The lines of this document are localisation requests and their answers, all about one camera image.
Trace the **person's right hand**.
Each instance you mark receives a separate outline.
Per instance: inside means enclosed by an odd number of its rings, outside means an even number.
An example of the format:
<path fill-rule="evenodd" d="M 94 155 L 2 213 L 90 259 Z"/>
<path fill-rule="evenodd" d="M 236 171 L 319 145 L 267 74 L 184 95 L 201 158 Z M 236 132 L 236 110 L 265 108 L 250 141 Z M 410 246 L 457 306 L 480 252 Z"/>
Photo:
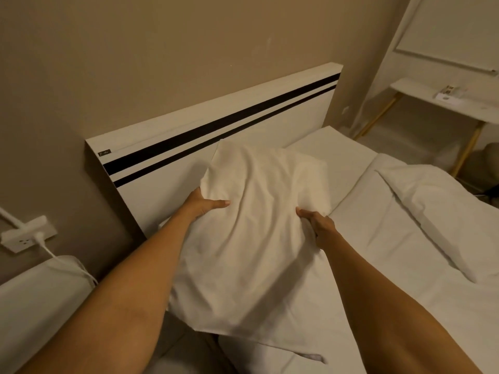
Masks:
<path fill-rule="evenodd" d="M 321 214 L 320 221 L 309 221 L 309 223 L 315 233 L 316 246 L 325 252 L 329 251 L 341 238 L 334 221 L 328 216 Z"/>

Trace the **white bed sheet mattress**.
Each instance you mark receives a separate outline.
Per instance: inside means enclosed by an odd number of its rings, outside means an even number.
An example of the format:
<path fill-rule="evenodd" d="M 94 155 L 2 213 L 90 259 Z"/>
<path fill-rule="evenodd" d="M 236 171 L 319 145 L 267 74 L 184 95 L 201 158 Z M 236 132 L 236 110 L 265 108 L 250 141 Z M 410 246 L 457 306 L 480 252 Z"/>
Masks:
<path fill-rule="evenodd" d="M 286 149 L 327 163 L 331 218 L 338 232 L 385 277 L 423 305 L 484 374 L 499 374 L 499 278 L 473 283 L 421 229 L 378 173 L 406 165 L 331 127 Z M 326 255 L 318 250 L 296 305 L 313 321 L 326 363 L 246 339 L 221 336 L 239 372 L 365 374 Z"/>

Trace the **white wall power socket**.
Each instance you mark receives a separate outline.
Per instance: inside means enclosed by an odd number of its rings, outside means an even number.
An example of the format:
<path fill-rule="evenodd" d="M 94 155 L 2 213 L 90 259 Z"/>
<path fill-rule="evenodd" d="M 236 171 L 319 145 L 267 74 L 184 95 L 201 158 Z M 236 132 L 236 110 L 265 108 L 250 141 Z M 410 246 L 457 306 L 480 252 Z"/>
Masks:
<path fill-rule="evenodd" d="M 46 216 L 37 217 L 24 226 L 0 233 L 0 244 L 12 253 L 20 253 L 57 235 L 54 225 Z"/>

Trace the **person's left hand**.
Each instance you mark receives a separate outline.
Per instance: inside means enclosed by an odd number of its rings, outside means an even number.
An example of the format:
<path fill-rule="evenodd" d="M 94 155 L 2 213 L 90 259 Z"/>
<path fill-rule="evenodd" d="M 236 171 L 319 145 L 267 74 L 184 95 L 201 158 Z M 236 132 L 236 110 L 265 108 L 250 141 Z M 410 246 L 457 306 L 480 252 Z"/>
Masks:
<path fill-rule="evenodd" d="M 203 197 L 201 188 L 195 188 L 186 198 L 182 206 L 178 209 L 177 213 L 183 215 L 189 221 L 194 221 L 204 214 L 212 211 L 213 209 L 203 209 Z"/>

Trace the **small items on table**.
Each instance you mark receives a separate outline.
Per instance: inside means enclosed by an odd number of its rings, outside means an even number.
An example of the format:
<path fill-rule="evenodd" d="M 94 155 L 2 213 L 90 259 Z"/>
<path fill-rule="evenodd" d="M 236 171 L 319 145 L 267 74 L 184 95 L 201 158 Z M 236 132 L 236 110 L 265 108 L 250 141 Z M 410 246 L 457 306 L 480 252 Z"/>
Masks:
<path fill-rule="evenodd" d="M 467 88 L 447 85 L 445 88 L 435 93 L 434 99 L 449 104 L 458 105 L 459 103 L 462 102 L 466 92 Z"/>

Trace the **white bedside cushion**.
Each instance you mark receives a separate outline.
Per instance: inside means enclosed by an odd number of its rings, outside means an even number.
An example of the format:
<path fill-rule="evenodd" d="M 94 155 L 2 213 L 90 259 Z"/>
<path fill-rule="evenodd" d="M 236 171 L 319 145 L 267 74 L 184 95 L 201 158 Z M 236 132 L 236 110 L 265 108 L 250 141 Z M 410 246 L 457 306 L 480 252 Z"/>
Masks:
<path fill-rule="evenodd" d="M 0 285 L 0 374 L 14 374 L 95 287 L 73 256 L 51 258 Z"/>

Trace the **white side table wooden legs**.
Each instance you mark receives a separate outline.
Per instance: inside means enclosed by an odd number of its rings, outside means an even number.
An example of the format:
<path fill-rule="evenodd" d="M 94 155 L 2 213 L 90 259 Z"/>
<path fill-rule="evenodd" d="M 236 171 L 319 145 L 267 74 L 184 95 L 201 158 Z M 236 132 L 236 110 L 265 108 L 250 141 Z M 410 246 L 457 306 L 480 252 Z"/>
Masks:
<path fill-rule="evenodd" d="M 401 78 L 365 103 L 353 140 L 362 143 L 375 132 L 379 149 L 407 163 L 431 163 L 461 176 L 474 151 L 499 143 L 499 106 L 470 99 L 453 105 L 437 91 Z"/>

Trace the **white pillow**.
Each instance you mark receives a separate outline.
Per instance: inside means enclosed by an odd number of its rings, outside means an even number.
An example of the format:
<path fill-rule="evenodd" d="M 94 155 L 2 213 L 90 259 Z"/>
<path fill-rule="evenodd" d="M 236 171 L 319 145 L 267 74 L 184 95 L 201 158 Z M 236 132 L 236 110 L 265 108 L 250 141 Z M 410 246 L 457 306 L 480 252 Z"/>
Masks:
<path fill-rule="evenodd" d="M 296 305 L 318 251 L 296 207 L 329 214 L 327 163 L 295 150 L 222 139 L 201 179 L 230 206 L 189 228 L 168 310 L 192 329 L 246 339 L 326 363 Z"/>

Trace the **white duvet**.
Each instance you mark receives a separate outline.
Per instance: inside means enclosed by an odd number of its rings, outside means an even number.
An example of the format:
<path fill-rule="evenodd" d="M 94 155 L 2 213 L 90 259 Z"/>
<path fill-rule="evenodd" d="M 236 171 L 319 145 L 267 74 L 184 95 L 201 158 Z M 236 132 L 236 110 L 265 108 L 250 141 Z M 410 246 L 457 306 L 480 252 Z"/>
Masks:
<path fill-rule="evenodd" d="M 388 166 L 378 173 L 468 280 L 499 278 L 499 208 L 477 199 L 433 165 Z"/>

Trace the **person's right forearm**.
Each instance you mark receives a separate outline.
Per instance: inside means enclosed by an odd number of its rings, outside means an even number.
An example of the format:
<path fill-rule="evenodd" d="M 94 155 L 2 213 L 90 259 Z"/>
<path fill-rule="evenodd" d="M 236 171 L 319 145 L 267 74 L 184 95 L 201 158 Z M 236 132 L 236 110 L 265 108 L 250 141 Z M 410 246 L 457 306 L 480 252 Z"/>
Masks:
<path fill-rule="evenodd" d="M 444 327 L 335 230 L 317 233 L 367 374 L 482 374 Z"/>

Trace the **white roller blind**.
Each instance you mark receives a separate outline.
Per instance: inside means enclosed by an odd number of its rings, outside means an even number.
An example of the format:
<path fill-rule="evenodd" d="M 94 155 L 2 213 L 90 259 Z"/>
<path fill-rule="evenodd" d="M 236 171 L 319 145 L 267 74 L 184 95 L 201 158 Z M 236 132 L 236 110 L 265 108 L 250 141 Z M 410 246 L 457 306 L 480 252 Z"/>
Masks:
<path fill-rule="evenodd" d="M 499 0 L 420 0 L 396 50 L 499 73 Z"/>

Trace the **person's left forearm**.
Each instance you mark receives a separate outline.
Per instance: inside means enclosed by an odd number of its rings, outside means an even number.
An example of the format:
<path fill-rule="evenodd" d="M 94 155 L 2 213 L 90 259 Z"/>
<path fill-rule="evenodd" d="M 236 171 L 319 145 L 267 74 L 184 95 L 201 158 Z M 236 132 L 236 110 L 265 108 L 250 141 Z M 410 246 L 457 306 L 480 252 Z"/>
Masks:
<path fill-rule="evenodd" d="M 183 205 L 16 374 L 142 374 L 158 342 L 186 232 L 200 214 L 192 203 Z"/>

